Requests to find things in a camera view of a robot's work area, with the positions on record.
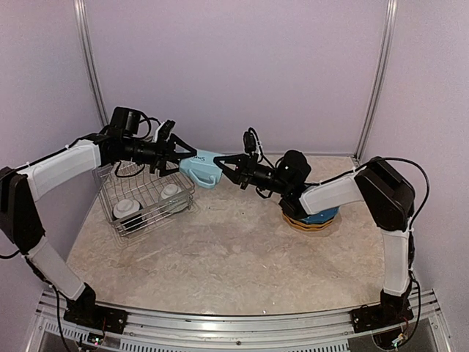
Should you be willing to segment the yellow dotted plate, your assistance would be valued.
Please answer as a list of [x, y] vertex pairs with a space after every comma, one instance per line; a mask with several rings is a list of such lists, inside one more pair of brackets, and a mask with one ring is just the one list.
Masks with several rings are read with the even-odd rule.
[[[282, 215], [283, 220], [284, 220], [284, 219], [289, 219], [291, 222], [301, 222], [301, 223], [307, 224], [307, 223], [305, 223], [304, 221], [292, 219], [292, 218], [290, 218], [288, 215], [286, 215], [285, 213], [282, 213], [281, 215]], [[320, 222], [320, 223], [313, 223], [313, 224], [324, 224], [325, 222], [326, 222], [326, 221]]]
[[301, 222], [291, 222], [289, 219], [284, 219], [285, 222], [293, 229], [301, 232], [319, 232], [328, 228], [333, 221], [327, 221], [324, 224], [304, 224]]

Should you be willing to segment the blue dotted plate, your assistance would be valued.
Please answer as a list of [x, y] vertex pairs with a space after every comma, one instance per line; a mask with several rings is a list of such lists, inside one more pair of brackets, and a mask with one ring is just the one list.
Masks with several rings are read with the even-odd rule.
[[324, 224], [330, 220], [333, 220], [339, 212], [339, 207], [330, 208], [323, 210], [319, 213], [308, 215], [303, 219], [298, 219], [300, 223], [303, 224]]

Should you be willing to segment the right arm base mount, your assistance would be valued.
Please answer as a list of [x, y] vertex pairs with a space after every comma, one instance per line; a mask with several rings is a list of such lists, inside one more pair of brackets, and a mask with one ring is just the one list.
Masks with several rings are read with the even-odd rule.
[[400, 296], [392, 296], [382, 290], [379, 304], [363, 305], [350, 312], [353, 331], [361, 333], [412, 320], [414, 314], [409, 295], [409, 290]]

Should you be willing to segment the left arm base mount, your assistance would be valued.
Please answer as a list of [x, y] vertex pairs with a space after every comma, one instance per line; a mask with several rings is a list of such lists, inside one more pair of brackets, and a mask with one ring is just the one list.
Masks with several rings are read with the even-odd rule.
[[128, 312], [123, 309], [105, 307], [96, 303], [96, 293], [87, 284], [77, 299], [66, 298], [64, 319], [79, 326], [104, 332], [123, 334]]

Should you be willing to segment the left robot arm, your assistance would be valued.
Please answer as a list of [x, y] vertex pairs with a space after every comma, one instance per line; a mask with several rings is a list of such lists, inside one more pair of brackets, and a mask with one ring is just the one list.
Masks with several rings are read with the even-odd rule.
[[96, 294], [48, 242], [37, 201], [83, 173], [118, 161], [147, 165], [151, 173], [167, 176], [174, 173], [167, 163], [178, 164], [196, 154], [195, 148], [173, 133], [156, 142], [91, 133], [38, 161], [1, 170], [1, 231], [40, 278], [67, 299], [75, 316], [87, 326], [95, 326], [103, 318], [102, 309], [95, 304]]

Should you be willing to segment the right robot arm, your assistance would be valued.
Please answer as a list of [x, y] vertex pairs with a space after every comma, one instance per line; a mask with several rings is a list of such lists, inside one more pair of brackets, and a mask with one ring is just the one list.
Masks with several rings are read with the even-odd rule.
[[304, 154], [287, 151], [276, 167], [260, 164], [255, 153], [217, 156], [214, 163], [241, 188], [279, 194], [283, 217], [297, 227], [324, 224], [321, 213], [342, 205], [362, 202], [380, 229], [385, 249], [385, 278], [375, 320], [389, 326], [408, 307], [413, 264], [413, 222], [421, 212], [415, 206], [416, 191], [391, 162], [375, 157], [318, 183], [307, 183], [311, 167]]

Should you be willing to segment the light blue mug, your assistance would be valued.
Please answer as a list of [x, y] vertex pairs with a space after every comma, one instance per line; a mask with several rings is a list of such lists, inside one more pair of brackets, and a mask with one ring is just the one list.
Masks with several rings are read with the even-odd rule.
[[179, 171], [189, 177], [196, 185], [205, 189], [213, 189], [219, 183], [222, 175], [221, 168], [214, 162], [214, 158], [219, 156], [223, 156], [223, 154], [197, 150], [195, 156], [181, 160]]

